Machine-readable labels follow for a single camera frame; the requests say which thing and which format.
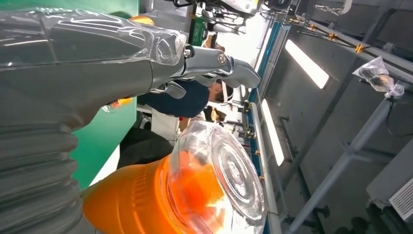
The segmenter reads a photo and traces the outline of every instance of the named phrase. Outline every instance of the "green panel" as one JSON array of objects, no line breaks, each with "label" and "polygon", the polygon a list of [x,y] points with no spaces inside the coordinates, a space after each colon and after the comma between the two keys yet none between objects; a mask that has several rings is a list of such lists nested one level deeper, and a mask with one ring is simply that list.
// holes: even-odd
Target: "green panel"
[{"label": "green panel", "polygon": [[113,113],[100,110],[92,122],[74,132],[78,147],[71,157],[78,162],[73,177],[87,188],[136,121],[136,98]]},{"label": "green panel", "polygon": [[195,46],[202,46],[207,28],[203,17],[196,17],[191,23],[189,43]]},{"label": "green panel", "polygon": [[139,13],[139,0],[0,0],[1,10],[20,10],[34,7],[60,7],[82,9],[99,13]]}]

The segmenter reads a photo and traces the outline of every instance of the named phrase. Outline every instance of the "robotic arm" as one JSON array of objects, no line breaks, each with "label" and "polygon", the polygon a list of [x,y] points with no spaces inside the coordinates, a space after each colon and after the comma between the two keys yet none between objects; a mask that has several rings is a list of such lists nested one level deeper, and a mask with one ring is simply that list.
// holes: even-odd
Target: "robotic arm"
[{"label": "robotic arm", "polygon": [[0,12],[0,233],[94,234],[71,178],[71,134],[114,100],[260,78],[223,52],[185,46],[179,32],[88,11]]}]

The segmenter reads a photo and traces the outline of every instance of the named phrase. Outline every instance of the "transparent dome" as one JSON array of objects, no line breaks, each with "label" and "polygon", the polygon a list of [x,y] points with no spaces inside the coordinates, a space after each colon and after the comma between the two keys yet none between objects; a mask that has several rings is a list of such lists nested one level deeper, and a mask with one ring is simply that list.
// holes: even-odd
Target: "transparent dome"
[{"label": "transparent dome", "polygon": [[214,123],[194,121],[172,152],[169,202],[195,233],[262,233],[266,217],[258,175],[233,135]]}]

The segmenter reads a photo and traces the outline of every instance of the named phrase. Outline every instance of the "dark blue shirt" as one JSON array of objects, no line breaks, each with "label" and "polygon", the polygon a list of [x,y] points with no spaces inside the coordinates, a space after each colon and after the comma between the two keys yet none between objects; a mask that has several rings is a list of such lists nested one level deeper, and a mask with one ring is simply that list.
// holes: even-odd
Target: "dark blue shirt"
[{"label": "dark blue shirt", "polygon": [[192,118],[199,114],[208,104],[208,87],[197,81],[176,80],[187,93],[181,99],[175,99],[168,94],[147,93],[138,97],[139,102],[149,105],[155,110],[175,117]]}]

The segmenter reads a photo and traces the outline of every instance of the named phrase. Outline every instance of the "orange plastic container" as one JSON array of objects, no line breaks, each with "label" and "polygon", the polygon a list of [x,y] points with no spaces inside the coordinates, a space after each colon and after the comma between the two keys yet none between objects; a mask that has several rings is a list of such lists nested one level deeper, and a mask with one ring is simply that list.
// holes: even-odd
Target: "orange plastic container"
[{"label": "orange plastic container", "polygon": [[98,182],[84,200],[86,217],[106,234],[260,233],[258,176],[242,147],[223,141],[229,134],[216,127],[192,123],[171,155]]}]

